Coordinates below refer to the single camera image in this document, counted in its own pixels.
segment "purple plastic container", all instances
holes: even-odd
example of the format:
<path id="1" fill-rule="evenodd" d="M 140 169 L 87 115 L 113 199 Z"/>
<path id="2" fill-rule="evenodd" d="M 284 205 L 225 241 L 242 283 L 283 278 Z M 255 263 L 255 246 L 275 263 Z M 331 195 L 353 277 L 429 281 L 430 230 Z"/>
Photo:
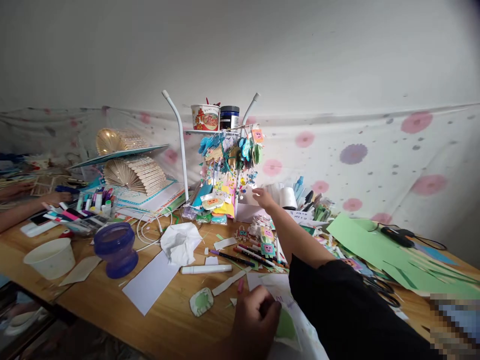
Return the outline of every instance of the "purple plastic container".
<path id="1" fill-rule="evenodd" d="M 133 250 L 135 233 L 127 222 L 104 227 L 93 238 L 95 254 L 107 262 L 106 275 L 111 279 L 128 275 L 139 262 Z"/>

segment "black sleeve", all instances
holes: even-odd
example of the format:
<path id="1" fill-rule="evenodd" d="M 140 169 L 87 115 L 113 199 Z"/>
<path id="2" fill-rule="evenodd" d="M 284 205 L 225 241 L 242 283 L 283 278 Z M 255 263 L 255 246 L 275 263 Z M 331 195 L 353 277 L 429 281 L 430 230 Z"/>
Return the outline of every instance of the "black sleeve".
<path id="1" fill-rule="evenodd" d="M 292 256 L 293 298 L 334 359 L 439 359 L 438 352 L 400 319 L 362 276 L 341 260 L 314 269 Z"/>

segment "scissors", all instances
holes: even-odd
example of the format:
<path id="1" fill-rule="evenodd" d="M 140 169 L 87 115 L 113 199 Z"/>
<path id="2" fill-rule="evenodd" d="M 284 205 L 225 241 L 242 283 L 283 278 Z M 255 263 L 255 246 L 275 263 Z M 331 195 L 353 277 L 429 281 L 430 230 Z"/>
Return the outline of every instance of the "scissors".
<path id="1" fill-rule="evenodd" d="M 393 296 L 395 294 L 394 289 L 388 285 L 385 281 L 380 280 L 379 278 L 373 276 L 363 276 L 363 283 L 367 285 L 370 289 L 380 295 L 388 305 L 393 308 L 399 308 L 399 301 Z"/>

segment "white thread spool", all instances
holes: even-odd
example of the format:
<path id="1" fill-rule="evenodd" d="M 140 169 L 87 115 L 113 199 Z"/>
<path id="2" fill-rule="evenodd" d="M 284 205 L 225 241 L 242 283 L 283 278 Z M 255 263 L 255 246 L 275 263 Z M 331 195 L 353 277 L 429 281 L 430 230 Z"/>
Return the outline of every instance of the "white thread spool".
<path id="1" fill-rule="evenodd" d="M 280 189 L 280 206 L 285 210 L 297 210 L 297 200 L 293 188 L 282 187 Z"/>

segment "crumpled tissue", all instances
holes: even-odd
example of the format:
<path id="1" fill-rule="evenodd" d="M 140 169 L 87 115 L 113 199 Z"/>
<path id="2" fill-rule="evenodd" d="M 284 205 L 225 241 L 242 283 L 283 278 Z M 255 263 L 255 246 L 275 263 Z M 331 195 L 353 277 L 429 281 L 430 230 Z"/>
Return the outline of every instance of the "crumpled tissue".
<path id="1" fill-rule="evenodd" d="M 170 264 L 190 265 L 195 261 L 194 250 L 202 237 L 192 222 L 170 225 L 160 240 L 161 249 L 165 252 Z"/>

